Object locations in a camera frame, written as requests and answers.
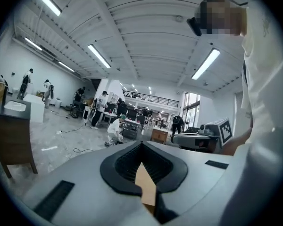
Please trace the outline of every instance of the smoke detector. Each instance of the smoke detector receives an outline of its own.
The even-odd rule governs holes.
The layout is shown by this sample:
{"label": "smoke detector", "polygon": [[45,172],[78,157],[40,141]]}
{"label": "smoke detector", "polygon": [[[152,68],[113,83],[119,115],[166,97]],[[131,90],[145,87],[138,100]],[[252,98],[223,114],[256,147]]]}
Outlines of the smoke detector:
{"label": "smoke detector", "polygon": [[177,16],[176,17],[176,21],[181,23],[183,21],[183,17],[182,16]]}

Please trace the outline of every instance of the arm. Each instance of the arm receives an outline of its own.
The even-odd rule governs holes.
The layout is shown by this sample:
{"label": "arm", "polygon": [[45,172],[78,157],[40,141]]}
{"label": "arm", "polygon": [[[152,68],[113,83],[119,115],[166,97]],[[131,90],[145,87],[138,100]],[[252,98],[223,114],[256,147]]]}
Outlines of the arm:
{"label": "arm", "polygon": [[250,117],[250,128],[241,136],[233,138],[228,143],[226,143],[222,150],[221,154],[233,156],[238,146],[245,144],[246,140],[250,137],[251,131],[253,129],[253,117]]}

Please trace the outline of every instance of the white basin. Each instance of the white basin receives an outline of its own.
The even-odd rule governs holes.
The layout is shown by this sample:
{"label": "white basin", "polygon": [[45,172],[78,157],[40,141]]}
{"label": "white basin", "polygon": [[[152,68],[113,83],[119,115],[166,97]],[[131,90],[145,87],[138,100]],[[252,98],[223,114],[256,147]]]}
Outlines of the white basin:
{"label": "white basin", "polygon": [[16,101],[8,101],[4,108],[14,111],[25,111],[26,105]]}

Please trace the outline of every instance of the black pants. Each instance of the black pants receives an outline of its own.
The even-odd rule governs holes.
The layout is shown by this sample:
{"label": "black pants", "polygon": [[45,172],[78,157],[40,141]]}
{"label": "black pants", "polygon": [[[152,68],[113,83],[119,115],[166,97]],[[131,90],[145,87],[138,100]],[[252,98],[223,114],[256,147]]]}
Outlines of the black pants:
{"label": "black pants", "polygon": [[92,126],[95,126],[96,123],[99,121],[100,114],[102,114],[102,112],[96,111],[96,113],[95,113],[95,115],[94,115],[94,117],[93,117],[93,119],[92,119],[92,122],[91,122],[91,125],[92,125]]}
{"label": "black pants", "polygon": [[173,124],[173,126],[172,126],[172,136],[175,134],[176,129],[177,129],[178,134],[180,134],[181,126],[179,124]]}

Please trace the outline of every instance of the white ceiling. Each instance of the white ceiling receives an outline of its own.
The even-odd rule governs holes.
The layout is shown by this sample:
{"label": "white ceiling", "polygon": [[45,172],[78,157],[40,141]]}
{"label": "white ceiling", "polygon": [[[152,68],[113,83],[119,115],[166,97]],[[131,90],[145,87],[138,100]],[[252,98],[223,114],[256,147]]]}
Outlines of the white ceiling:
{"label": "white ceiling", "polygon": [[[215,92],[241,77],[240,37],[199,40],[188,27],[186,19],[193,17],[202,0],[54,1],[62,9],[60,16],[41,0],[25,0],[15,13],[16,37],[30,38],[82,78],[112,78],[136,85],[155,81],[199,93]],[[177,16],[183,21],[177,22]],[[111,69],[87,48],[91,43]],[[212,48],[221,55],[198,80],[192,80]]]}

